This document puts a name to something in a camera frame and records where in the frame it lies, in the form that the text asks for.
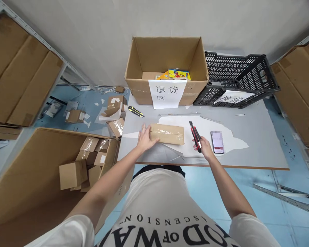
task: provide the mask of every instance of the hand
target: hand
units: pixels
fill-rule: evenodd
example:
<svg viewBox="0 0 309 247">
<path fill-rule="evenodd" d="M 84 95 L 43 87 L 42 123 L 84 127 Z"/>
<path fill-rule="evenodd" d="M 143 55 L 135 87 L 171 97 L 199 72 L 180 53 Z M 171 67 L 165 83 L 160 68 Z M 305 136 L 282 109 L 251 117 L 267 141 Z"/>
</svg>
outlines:
<svg viewBox="0 0 309 247">
<path fill-rule="evenodd" d="M 213 153 L 212 147 L 207 139 L 201 136 L 200 144 L 202 145 L 202 154 L 204 155 L 205 159 L 209 161 L 210 159 L 215 158 Z"/>
<path fill-rule="evenodd" d="M 159 141 L 159 138 L 153 141 L 150 140 L 150 136 L 149 136 L 150 129 L 151 129 L 150 125 L 145 129 L 145 124 L 143 124 L 142 131 L 138 133 L 138 142 L 137 142 L 136 147 L 141 149 L 142 152 L 152 148 Z"/>
</svg>

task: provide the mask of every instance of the red box cutter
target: red box cutter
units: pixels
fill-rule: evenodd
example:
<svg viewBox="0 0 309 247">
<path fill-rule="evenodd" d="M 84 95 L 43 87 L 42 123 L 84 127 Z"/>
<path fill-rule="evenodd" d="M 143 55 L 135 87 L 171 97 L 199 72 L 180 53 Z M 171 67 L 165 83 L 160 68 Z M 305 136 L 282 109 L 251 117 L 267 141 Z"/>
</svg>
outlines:
<svg viewBox="0 0 309 247">
<path fill-rule="evenodd" d="M 200 144 L 201 137 L 200 137 L 196 127 L 193 126 L 191 121 L 189 121 L 189 124 L 191 126 L 191 132 L 192 132 L 192 135 L 193 135 L 193 139 L 195 140 L 196 148 L 197 148 L 198 152 L 201 153 L 202 152 L 202 150 L 201 150 L 202 145 Z"/>
</svg>

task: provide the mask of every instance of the white wall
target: white wall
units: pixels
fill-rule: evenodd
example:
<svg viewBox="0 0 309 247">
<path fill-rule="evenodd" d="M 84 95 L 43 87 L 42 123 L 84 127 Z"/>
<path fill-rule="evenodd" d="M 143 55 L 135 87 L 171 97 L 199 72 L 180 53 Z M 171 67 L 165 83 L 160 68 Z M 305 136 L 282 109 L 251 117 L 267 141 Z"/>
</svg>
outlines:
<svg viewBox="0 0 309 247">
<path fill-rule="evenodd" d="M 202 36 L 205 50 L 272 62 L 309 35 L 309 0 L 4 1 L 98 85 L 126 84 L 132 36 Z"/>
</svg>

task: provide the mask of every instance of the person's left hand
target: person's left hand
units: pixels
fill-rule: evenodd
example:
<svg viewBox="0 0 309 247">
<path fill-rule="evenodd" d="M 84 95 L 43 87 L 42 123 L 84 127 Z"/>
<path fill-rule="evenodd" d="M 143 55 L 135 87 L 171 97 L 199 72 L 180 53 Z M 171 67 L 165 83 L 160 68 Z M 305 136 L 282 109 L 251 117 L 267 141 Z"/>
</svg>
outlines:
<svg viewBox="0 0 309 247">
<path fill-rule="evenodd" d="M 150 136 L 149 136 L 150 129 L 151 129 L 150 125 L 145 129 L 145 124 L 143 124 L 142 131 L 138 133 L 138 142 L 137 142 L 136 147 L 141 149 L 143 152 L 152 148 L 159 141 L 159 138 L 153 141 L 150 140 Z"/>
</svg>

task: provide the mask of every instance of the white sleeve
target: white sleeve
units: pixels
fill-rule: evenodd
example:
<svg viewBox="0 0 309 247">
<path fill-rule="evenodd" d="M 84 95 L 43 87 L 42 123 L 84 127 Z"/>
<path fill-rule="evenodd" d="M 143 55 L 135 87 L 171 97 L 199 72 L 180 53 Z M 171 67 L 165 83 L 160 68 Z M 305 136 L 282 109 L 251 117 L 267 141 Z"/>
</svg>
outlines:
<svg viewBox="0 0 309 247">
<path fill-rule="evenodd" d="M 229 235 L 242 247 L 280 247 L 268 228 L 249 214 L 242 213 L 232 218 Z"/>
<path fill-rule="evenodd" d="M 94 227 L 85 215 L 74 215 L 26 247 L 94 247 Z"/>
</svg>

